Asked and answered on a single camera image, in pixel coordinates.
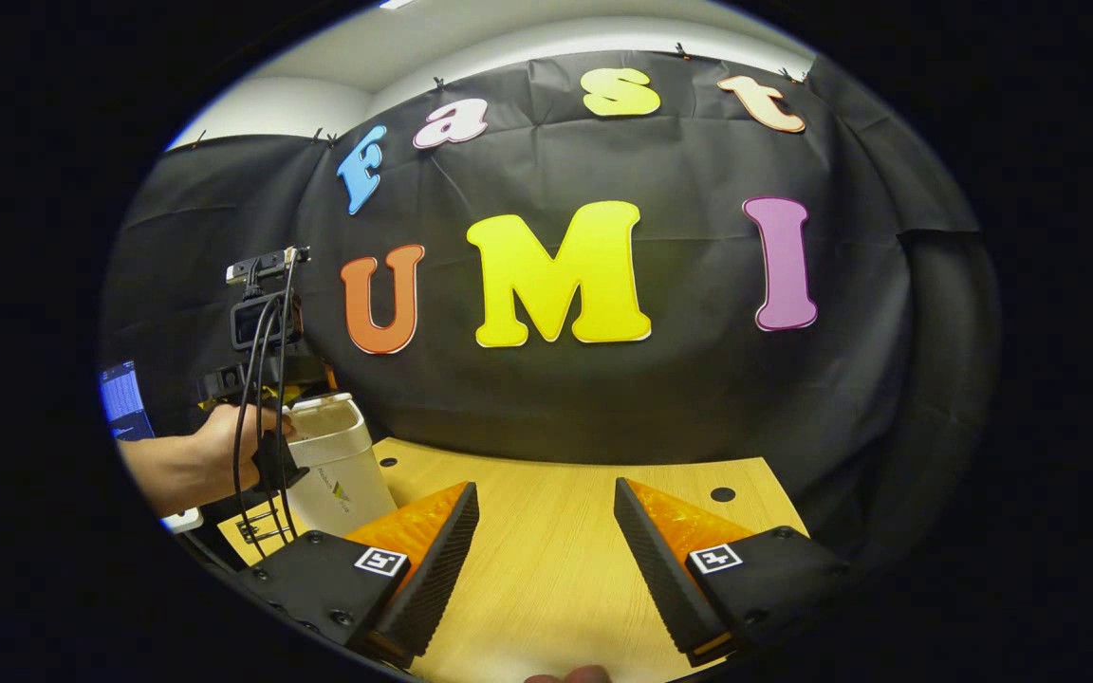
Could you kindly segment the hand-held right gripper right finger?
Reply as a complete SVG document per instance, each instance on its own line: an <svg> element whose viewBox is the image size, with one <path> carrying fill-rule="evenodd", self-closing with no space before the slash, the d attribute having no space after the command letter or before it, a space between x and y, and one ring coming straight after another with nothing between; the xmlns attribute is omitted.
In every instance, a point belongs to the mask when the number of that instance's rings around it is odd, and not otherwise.
<svg viewBox="0 0 1093 683"><path fill-rule="evenodd" d="M794 526L751 531L628 476L615 483L613 515L690 666L798 635L850 574L849 563Z"/></svg>

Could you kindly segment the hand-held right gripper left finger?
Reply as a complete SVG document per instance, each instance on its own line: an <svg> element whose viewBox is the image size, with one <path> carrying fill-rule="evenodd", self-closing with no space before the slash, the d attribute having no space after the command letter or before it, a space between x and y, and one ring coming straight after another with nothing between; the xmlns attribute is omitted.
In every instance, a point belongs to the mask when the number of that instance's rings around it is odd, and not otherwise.
<svg viewBox="0 0 1093 683"><path fill-rule="evenodd" d="M301 533L240 584L304 631L407 669L428 650L478 523L475 484L461 481L346 535Z"/></svg>

